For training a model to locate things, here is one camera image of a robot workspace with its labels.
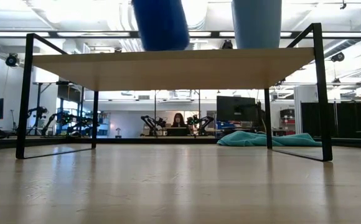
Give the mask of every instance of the security camera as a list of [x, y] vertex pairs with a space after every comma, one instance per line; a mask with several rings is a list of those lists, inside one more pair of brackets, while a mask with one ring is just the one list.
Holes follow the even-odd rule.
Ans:
[[331, 57], [331, 60], [333, 62], [342, 62], [345, 59], [345, 55], [342, 52], [339, 52], [338, 54]]
[[20, 59], [16, 53], [10, 53], [5, 64], [9, 67], [16, 68], [20, 64]]

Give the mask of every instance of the blue cylinder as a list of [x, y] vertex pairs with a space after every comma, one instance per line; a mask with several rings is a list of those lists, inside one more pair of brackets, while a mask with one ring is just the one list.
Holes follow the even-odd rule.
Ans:
[[189, 31], [181, 0], [133, 0], [133, 6], [146, 51], [186, 49]]
[[281, 0], [233, 0], [232, 12], [238, 49], [279, 47]]

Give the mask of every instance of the computer monitor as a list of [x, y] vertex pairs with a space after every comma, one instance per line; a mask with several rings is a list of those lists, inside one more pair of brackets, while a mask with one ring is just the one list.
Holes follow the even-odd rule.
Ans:
[[255, 98], [217, 96], [217, 121], [257, 121]]

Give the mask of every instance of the light blue cylinder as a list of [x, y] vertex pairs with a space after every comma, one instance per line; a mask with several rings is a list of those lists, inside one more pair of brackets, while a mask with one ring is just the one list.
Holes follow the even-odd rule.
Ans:
[[279, 47], [281, 0], [233, 0], [232, 12], [238, 49]]

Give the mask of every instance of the black metal table frame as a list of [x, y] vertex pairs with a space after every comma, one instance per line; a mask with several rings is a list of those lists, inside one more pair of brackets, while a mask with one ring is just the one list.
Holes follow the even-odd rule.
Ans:
[[272, 147], [272, 133], [271, 133], [271, 118], [270, 118], [270, 103], [269, 89], [265, 89], [265, 112], [266, 112], [266, 129], [267, 146], [269, 150], [274, 152], [281, 152], [292, 156], [313, 159], [316, 161], [331, 161], [332, 160], [332, 143], [330, 134], [330, 123], [328, 119], [328, 99], [326, 87], [326, 68], [324, 66], [324, 49], [323, 49], [323, 35], [322, 24], [313, 23], [306, 30], [302, 31], [287, 47], [295, 47], [301, 40], [303, 40], [310, 32], [313, 33], [313, 51], [316, 64], [316, 77], [317, 77], [317, 97], [319, 99], [319, 119], [321, 127], [321, 140], [322, 140], [322, 158], [308, 156], [296, 152], [289, 152], [284, 150], [273, 149]]
[[[306, 30], [302, 31], [288, 47], [294, 47], [298, 42], [303, 40], [310, 32], [313, 32], [313, 42], [314, 42], [314, 56], [316, 61], [316, 75], [317, 75], [317, 89], [319, 97], [319, 116], [322, 132], [322, 158], [311, 157], [303, 154], [287, 152], [282, 150], [275, 150], [272, 147], [272, 133], [271, 133], [271, 118], [270, 118], [270, 95], [269, 88], [265, 88], [265, 112], [266, 112], [266, 135], [267, 135], [267, 148], [275, 152], [281, 152], [285, 154], [290, 154], [293, 156], [304, 157], [308, 159], [314, 159], [317, 161], [331, 161], [332, 160], [332, 146], [331, 146], [331, 136], [329, 121], [327, 118], [327, 88], [326, 88], [326, 70], [324, 66], [324, 53], [323, 53], [323, 37], [322, 37], [322, 26], [320, 23], [311, 24]], [[32, 59], [33, 59], [33, 48], [34, 48], [34, 39], [41, 41], [42, 43], [48, 45], [49, 47], [55, 49], [61, 54], [67, 54], [62, 49], [56, 47], [54, 44], [50, 43], [46, 39], [38, 36], [37, 34], [27, 34], [26, 37], [26, 57], [24, 61], [24, 74], [22, 81], [22, 92], [21, 92], [21, 106], [19, 113], [19, 132], [17, 136], [16, 143], [16, 158], [17, 159], [30, 159], [35, 157], [44, 157], [44, 156], [53, 156], [59, 154], [80, 152], [86, 150], [96, 149], [96, 135], [97, 135], [97, 125], [98, 125], [98, 97], [99, 92], [95, 91], [93, 98], [93, 131], [91, 139], [91, 148], [81, 149], [68, 152], [58, 152], [53, 154], [44, 154], [41, 156], [24, 156], [24, 149], [26, 144], [26, 128], [27, 128], [27, 111], [29, 107], [29, 95], [30, 95], [30, 84], [32, 76]]]
[[80, 149], [75, 151], [68, 152], [58, 152], [53, 154], [44, 154], [40, 156], [30, 156], [26, 157], [24, 155], [25, 146], [26, 146], [26, 131], [27, 131], [27, 111], [29, 109], [29, 100], [30, 100], [30, 86], [31, 86], [31, 76], [32, 76], [32, 59], [33, 59], [33, 49], [34, 49], [34, 40], [38, 40], [45, 45], [51, 47], [52, 49], [58, 51], [61, 54], [67, 54], [62, 49], [58, 48], [54, 44], [50, 43], [46, 39], [38, 36], [37, 34], [27, 34], [26, 37], [26, 57], [24, 60], [24, 73], [22, 81], [22, 90], [21, 90], [21, 103], [20, 103], [20, 113], [19, 113], [19, 127], [18, 135], [16, 142], [16, 159], [30, 159], [36, 157], [44, 156], [53, 156], [59, 154], [80, 152], [86, 150], [96, 149], [96, 136], [97, 136], [97, 124], [98, 124], [98, 97], [99, 92], [95, 91], [94, 100], [93, 100], [93, 128], [92, 128], [92, 144], [91, 148]]

